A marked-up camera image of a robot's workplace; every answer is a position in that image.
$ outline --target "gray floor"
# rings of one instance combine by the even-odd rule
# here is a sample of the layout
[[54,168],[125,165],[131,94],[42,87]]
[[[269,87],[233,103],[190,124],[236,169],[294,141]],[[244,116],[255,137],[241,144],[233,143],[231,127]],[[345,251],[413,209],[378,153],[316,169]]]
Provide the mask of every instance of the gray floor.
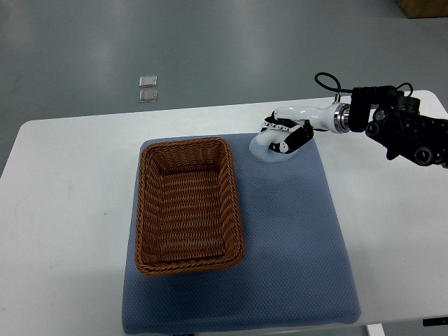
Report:
[[[2,172],[28,120],[327,97],[319,71],[347,88],[409,81],[448,109],[448,18],[408,20],[394,0],[0,0],[0,65]],[[146,74],[159,100],[139,104]]]

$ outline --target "blue mat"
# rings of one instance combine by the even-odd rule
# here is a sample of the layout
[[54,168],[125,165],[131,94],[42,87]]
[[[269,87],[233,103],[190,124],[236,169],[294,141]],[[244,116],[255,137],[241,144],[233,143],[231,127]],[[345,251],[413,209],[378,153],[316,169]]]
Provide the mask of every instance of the blue mat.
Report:
[[[144,276],[129,233],[126,333],[198,333],[354,323],[361,315],[344,239],[314,141],[281,163],[257,161],[255,134],[227,134],[234,155],[246,254],[234,267]],[[172,139],[147,141],[149,144]]]

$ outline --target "white table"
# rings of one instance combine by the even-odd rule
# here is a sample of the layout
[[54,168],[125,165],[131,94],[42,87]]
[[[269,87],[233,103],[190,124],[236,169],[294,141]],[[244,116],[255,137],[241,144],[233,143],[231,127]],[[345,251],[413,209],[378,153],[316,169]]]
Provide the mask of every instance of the white table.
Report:
[[[448,118],[431,92],[414,96],[422,114]],[[1,334],[123,334],[126,248],[144,141],[257,132],[279,106],[332,100],[25,123],[0,179]],[[385,148],[364,134],[316,132],[315,140],[358,290],[357,324],[448,315],[448,170],[401,157],[389,162]]]

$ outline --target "brown woven basket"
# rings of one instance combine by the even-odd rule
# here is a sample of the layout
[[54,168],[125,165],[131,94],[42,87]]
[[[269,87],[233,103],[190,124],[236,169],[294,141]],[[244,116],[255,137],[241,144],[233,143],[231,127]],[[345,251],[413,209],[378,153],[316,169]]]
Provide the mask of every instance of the brown woven basket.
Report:
[[236,265],[244,238],[229,143],[154,143],[140,157],[135,264],[145,275]]

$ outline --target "black wire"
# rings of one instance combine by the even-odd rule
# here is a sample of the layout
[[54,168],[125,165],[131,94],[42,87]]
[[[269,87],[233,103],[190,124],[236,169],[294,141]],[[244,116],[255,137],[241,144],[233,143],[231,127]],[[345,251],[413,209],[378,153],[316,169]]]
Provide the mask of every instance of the black wire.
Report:
[[402,86],[405,86],[405,85],[407,85],[407,86],[409,87],[409,91],[410,91],[410,92],[409,92],[409,94],[408,94],[408,97],[411,97],[411,95],[412,95],[412,93],[413,93],[413,91],[414,91],[414,88],[412,87],[411,83],[404,82],[403,84],[400,84],[399,86],[397,86],[397,87],[395,88],[395,90],[398,91],[399,88],[401,88]]
[[[323,84],[320,80],[319,80],[319,76],[326,76],[326,77],[330,77],[331,79],[333,79],[336,82],[336,88],[335,87],[330,87],[328,85]],[[322,88],[327,89],[329,91],[332,92],[338,92],[338,93],[353,93],[353,90],[348,90],[348,89],[342,89],[341,88],[341,83],[338,81],[338,79],[336,77],[334,77],[331,73],[328,72],[319,72],[316,73],[314,80],[316,81],[316,83],[318,83]]]
[[[326,77],[330,77],[331,79],[333,79],[336,83],[337,87],[330,87],[328,85],[323,84],[320,80],[319,80],[319,76],[326,76]],[[337,93],[353,93],[353,90],[348,90],[348,89],[342,89],[341,88],[341,83],[338,81],[338,79],[336,77],[334,77],[331,73],[328,72],[319,72],[316,73],[314,80],[316,81],[316,83],[318,83],[322,88],[327,89],[329,91],[332,92],[337,92]],[[395,88],[395,90],[398,91],[399,88],[401,88],[402,86],[407,85],[409,87],[409,94],[408,97],[411,97],[414,88],[412,87],[411,83],[408,82],[404,82],[403,84],[400,84],[398,87]]]

